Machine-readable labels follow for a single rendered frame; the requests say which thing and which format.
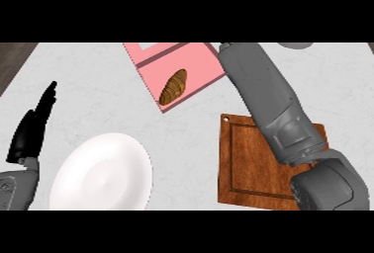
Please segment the brown croissant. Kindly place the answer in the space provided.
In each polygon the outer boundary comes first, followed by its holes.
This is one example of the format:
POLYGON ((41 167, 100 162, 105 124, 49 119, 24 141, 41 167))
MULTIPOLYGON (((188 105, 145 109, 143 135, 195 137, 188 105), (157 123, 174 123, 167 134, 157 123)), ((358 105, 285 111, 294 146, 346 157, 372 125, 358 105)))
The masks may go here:
POLYGON ((167 85, 163 89, 160 96, 160 105, 165 106, 173 102, 183 94, 188 83, 188 71, 180 69, 167 81, 167 85))

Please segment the brown wooden cutting board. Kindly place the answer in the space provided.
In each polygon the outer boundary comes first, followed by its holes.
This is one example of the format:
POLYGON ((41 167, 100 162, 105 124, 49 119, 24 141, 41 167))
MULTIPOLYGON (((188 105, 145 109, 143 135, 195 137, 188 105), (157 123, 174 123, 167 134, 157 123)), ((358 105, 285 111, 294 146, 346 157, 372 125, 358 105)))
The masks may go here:
POLYGON ((217 201, 222 204, 297 211, 291 178, 315 164, 278 163, 253 119, 220 115, 217 201))

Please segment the white round plate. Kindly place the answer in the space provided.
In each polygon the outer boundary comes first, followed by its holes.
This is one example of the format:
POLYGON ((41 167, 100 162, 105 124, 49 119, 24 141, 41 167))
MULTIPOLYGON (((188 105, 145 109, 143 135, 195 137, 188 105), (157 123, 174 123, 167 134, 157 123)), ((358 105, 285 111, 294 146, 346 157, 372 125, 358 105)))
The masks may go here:
POLYGON ((152 163, 124 133, 93 137, 66 158, 50 193, 52 210, 142 211, 152 190, 152 163))

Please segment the grey rounded object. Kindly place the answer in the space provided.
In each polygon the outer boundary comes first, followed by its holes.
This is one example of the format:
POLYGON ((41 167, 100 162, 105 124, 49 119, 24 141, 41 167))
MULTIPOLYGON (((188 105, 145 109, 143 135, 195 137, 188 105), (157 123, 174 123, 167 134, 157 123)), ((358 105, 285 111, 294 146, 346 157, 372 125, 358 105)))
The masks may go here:
POLYGON ((304 49, 312 46, 313 42, 278 42, 278 44, 290 49, 304 49))

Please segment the pink box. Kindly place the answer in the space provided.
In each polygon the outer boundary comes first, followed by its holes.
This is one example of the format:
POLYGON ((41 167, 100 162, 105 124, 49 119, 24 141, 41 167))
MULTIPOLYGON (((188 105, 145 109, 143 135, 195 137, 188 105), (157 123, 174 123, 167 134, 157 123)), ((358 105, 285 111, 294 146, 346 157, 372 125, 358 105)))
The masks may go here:
POLYGON ((163 113, 225 76, 208 42, 124 42, 124 48, 157 103, 170 78, 186 71, 186 89, 167 105, 158 103, 163 113))

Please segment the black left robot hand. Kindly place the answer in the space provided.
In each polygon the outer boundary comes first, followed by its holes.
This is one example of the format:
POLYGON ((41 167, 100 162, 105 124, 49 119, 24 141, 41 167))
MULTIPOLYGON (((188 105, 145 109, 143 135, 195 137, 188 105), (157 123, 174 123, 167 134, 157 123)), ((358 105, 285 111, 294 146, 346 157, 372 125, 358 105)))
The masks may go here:
POLYGON ((58 100, 56 87, 58 82, 53 81, 43 93, 37 108, 34 110, 29 110, 22 117, 16 131, 13 133, 6 157, 6 161, 9 163, 18 164, 21 158, 37 158, 40 156, 47 120, 50 117, 55 102, 58 100))

